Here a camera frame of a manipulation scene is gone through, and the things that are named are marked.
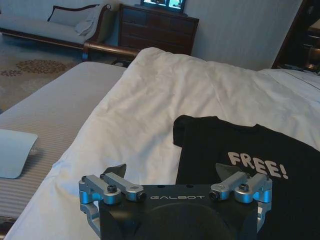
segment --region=floor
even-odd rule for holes
[[[82,51],[0,34],[0,114],[82,62]],[[116,58],[95,53],[95,62]]]

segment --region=screw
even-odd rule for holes
[[[143,202],[145,201],[147,198],[147,194],[144,191],[138,192],[136,195],[136,200],[138,202]]]
[[[243,192],[248,192],[249,191],[249,185],[248,184],[240,184],[239,189],[242,190]]]
[[[106,190],[108,191],[108,193],[113,194],[117,191],[117,186],[116,185],[109,185]]]
[[[220,199],[220,194],[216,191],[211,191],[209,192],[209,197],[211,198],[212,201],[217,202]]]

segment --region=tv screen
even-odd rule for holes
[[[186,0],[141,0],[141,5],[165,8],[174,12],[183,12]]]

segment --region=chaise lounge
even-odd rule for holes
[[[86,41],[99,43],[110,37],[118,8],[113,0],[81,8],[54,5],[47,21],[6,14],[0,9],[0,33],[83,49]]]

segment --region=white duvet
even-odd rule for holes
[[[293,75],[156,48],[141,51],[54,164],[6,239],[97,239],[80,211],[81,176],[99,176],[126,163],[125,178],[134,183],[174,184],[181,149],[173,145],[172,130],[182,114],[258,123],[320,150],[320,90]]]

